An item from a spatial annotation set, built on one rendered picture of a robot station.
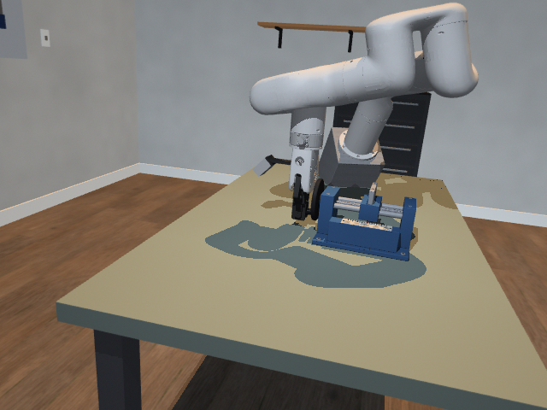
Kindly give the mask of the blue bench vise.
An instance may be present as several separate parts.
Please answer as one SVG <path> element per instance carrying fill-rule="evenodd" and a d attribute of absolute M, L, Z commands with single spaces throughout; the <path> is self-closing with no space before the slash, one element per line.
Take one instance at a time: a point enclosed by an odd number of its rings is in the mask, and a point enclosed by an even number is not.
<path fill-rule="evenodd" d="M 404 197 L 403 206 L 381 203 L 377 183 L 362 200 L 339 196 L 340 187 L 327 186 L 317 179 L 311 208 L 306 214 L 318 220 L 312 244 L 358 253 L 409 261 L 409 246 L 416 213 L 416 198 Z M 359 220 L 337 218 L 338 209 L 359 212 Z M 400 227 L 368 223 L 380 216 L 401 219 Z"/>

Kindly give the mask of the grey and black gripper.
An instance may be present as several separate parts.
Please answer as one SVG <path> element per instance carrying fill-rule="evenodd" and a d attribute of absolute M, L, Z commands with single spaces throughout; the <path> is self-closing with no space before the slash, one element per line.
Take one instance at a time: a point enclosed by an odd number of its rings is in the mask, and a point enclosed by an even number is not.
<path fill-rule="evenodd" d="M 319 148 L 299 147 L 289 144 L 293 148 L 289 177 L 289 190 L 293 189 L 291 218 L 305 220 L 308 216 L 309 193 L 314 189 L 319 173 Z M 292 189 L 292 187 L 294 187 Z"/>

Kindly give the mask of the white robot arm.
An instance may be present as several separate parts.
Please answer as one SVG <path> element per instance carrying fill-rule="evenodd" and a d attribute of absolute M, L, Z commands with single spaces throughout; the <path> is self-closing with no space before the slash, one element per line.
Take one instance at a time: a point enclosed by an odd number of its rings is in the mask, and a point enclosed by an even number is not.
<path fill-rule="evenodd" d="M 414 50 L 413 31 L 421 32 L 423 52 Z M 367 56 L 259 80 L 250 90 L 252 108 L 264 115 L 291 114 L 290 144 L 319 148 L 326 107 L 358 103 L 338 145 L 348 157 L 367 161 L 378 152 L 393 97 L 429 91 L 463 97 L 478 84 L 468 13 L 459 3 L 378 18 L 365 36 Z"/>

